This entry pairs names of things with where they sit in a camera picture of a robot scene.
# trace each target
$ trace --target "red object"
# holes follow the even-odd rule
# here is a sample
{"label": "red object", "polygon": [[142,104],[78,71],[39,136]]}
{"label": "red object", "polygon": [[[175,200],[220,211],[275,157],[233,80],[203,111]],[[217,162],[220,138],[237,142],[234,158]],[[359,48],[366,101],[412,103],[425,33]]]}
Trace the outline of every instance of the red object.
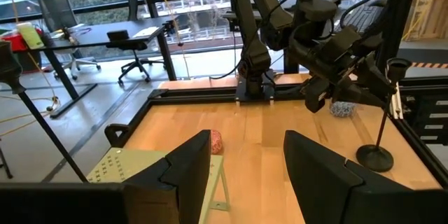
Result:
{"label": "red object", "polygon": [[[42,31],[40,29],[36,28],[36,32],[39,35],[42,35]],[[13,52],[20,52],[20,51],[26,51],[28,49],[27,42],[23,39],[22,35],[18,32],[15,32],[11,35],[5,35],[1,37],[5,41],[11,42],[11,48],[13,49]]]}
{"label": "red object", "polygon": [[223,149],[223,138],[218,130],[211,130],[211,154],[218,154]]}

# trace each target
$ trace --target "yellow black warning tape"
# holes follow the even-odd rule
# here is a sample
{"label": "yellow black warning tape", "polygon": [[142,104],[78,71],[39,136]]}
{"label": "yellow black warning tape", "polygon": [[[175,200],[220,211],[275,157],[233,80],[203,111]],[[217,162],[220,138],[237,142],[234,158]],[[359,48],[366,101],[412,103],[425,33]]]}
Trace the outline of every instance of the yellow black warning tape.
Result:
{"label": "yellow black warning tape", "polygon": [[413,62],[413,67],[448,69],[448,64]]}

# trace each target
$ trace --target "yellow cable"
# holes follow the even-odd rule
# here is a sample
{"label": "yellow cable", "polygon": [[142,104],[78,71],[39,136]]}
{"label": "yellow cable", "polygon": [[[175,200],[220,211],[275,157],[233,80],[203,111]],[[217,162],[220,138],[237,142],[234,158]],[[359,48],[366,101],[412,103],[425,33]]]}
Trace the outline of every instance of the yellow cable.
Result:
{"label": "yellow cable", "polygon": [[[174,30],[176,31],[177,40],[179,43],[181,43],[181,35],[179,34],[179,26],[177,24],[176,19],[174,18],[174,12],[171,9],[171,4],[169,4],[168,0],[163,0],[163,1],[166,3],[166,5],[168,7],[169,15],[171,16],[171,19],[173,20]],[[185,62],[185,66],[187,68],[187,75],[188,75],[188,78],[190,78],[190,71],[188,70],[187,59],[185,57],[185,51],[183,50],[183,46],[181,46],[181,50],[182,50],[183,61]]]}
{"label": "yellow cable", "polygon": [[425,9],[421,12],[420,17],[414,22],[414,24],[412,24],[407,33],[401,38],[401,40],[407,39],[407,37],[411,34],[412,30],[420,23],[420,21],[423,20],[423,17],[426,16],[426,12],[429,11],[429,8],[432,6],[431,5],[432,1],[433,0],[430,0],[430,3],[427,6],[425,6]]}
{"label": "yellow cable", "polygon": [[[11,0],[11,2],[13,4],[13,10],[14,10],[14,15],[15,15],[15,23],[18,24],[19,23],[19,14],[18,14],[17,6],[15,5],[15,1],[14,0]],[[45,78],[45,81],[48,84],[48,86],[50,87],[52,95],[53,95],[51,98],[35,98],[35,99],[31,99],[31,100],[43,100],[43,99],[50,100],[50,101],[52,101],[51,109],[52,109],[52,111],[54,111],[60,105],[60,101],[56,97],[55,90],[53,89],[52,85],[50,84],[50,81],[47,79],[47,76],[45,75],[45,73],[42,71],[42,69],[39,67],[37,62],[32,57],[31,53],[29,53],[29,52],[28,52],[28,57],[31,59],[31,61],[33,62],[34,66],[39,70],[39,72],[42,74],[42,76]],[[5,99],[20,100],[19,98],[16,98],[16,97],[5,97],[5,96],[0,96],[0,97],[3,97]],[[50,112],[48,112],[48,111],[42,111],[41,113],[44,113],[43,117],[46,117],[46,116],[50,115]],[[0,120],[0,123],[5,123],[5,122],[11,121],[11,120],[16,120],[18,118],[27,117],[27,116],[30,116],[30,115],[31,114],[18,115],[18,116],[15,116],[13,118],[7,118],[7,119]],[[16,132],[16,131],[18,131],[18,130],[20,130],[20,129],[28,126],[28,125],[31,125],[31,124],[35,123],[35,122],[36,122],[36,120],[33,120],[33,121],[28,122],[28,123],[26,123],[26,124],[24,124],[22,126],[16,127],[15,129],[11,129],[11,130],[9,130],[7,132],[4,132],[4,133],[0,134],[0,138],[6,136],[7,134]]]}

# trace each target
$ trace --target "desk leg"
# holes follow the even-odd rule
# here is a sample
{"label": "desk leg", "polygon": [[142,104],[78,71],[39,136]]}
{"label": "desk leg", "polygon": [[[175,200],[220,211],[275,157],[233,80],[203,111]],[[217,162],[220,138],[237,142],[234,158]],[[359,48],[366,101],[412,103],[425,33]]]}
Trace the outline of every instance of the desk leg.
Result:
{"label": "desk leg", "polygon": [[170,81],[177,81],[176,72],[174,71],[173,59],[169,53],[167,39],[164,33],[157,35],[157,42],[159,43],[160,52],[162,53],[163,62],[167,68],[168,78]]}
{"label": "desk leg", "polygon": [[63,113],[65,113],[67,110],[69,110],[70,107],[72,107],[77,101],[83,98],[87,93],[92,91],[98,84],[91,84],[87,86],[80,94],[78,94],[73,84],[71,84],[69,77],[65,73],[65,70],[62,68],[61,63],[57,60],[55,53],[52,50],[46,50],[45,55],[47,56],[48,61],[50,61],[51,66],[56,71],[57,75],[62,81],[62,84],[64,85],[65,89],[67,90],[67,92],[71,97],[71,101],[62,105],[60,108],[51,113],[50,118],[56,119],[60,117]]}
{"label": "desk leg", "polygon": [[283,72],[285,74],[298,74],[299,73],[299,65],[295,63],[293,60],[291,60],[290,57],[288,57],[288,53],[286,50],[283,51]]}
{"label": "desk leg", "polygon": [[230,210],[230,198],[229,198],[229,190],[227,188],[227,179],[225,179],[224,167],[221,168],[221,181],[223,182],[224,187],[224,196],[225,202],[215,202],[213,201],[210,205],[211,209],[221,210],[221,211],[229,211]]}

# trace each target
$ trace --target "round black base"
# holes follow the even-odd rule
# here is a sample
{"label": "round black base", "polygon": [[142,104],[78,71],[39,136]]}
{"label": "round black base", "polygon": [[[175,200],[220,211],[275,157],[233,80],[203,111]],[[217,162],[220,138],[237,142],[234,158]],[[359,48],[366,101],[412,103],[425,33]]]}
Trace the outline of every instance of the round black base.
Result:
{"label": "round black base", "polygon": [[387,172],[392,169],[393,157],[385,148],[375,145],[361,146],[356,151],[358,162],[374,172]]}

